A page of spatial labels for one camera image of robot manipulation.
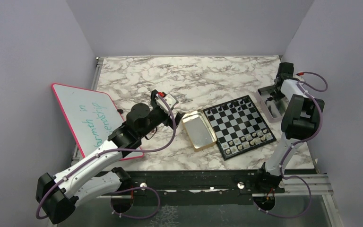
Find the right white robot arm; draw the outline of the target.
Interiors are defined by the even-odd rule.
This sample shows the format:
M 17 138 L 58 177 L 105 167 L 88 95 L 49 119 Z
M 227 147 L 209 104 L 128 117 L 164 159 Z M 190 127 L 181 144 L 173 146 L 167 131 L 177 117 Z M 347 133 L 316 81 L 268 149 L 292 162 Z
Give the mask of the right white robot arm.
M 256 173 L 254 187 L 259 192 L 279 187 L 285 168 L 297 149 L 314 138 L 322 125 L 324 101 L 305 90 L 304 81 L 294 74 L 294 65 L 282 62 L 274 84 L 259 88 L 255 98 L 269 122 L 281 121 L 281 139 L 271 157 Z

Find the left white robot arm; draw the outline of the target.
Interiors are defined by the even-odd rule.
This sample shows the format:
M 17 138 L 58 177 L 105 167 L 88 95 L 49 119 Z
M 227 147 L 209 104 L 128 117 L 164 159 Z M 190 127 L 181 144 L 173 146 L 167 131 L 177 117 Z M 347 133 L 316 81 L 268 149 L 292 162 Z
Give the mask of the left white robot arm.
M 97 177 L 97 174 L 132 152 L 153 153 L 170 146 L 185 115 L 183 112 L 173 113 L 177 104 L 178 100 L 173 95 L 153 90 L 150 105 L 133 105 L 121 125 L 111 130 L 108 138 L 91 154 L 54 175 L 41 175 L 37 181 L 35 217 L 48 218 L 52 224 L 58 224 L 83 202 L 109 192 L 126 193 L 130 182 L 122 168 L 114 168 L 102 177 Z M 172 129 L 171 139 L 161 148 L 139 150 L 141 140 L 160 124 Z

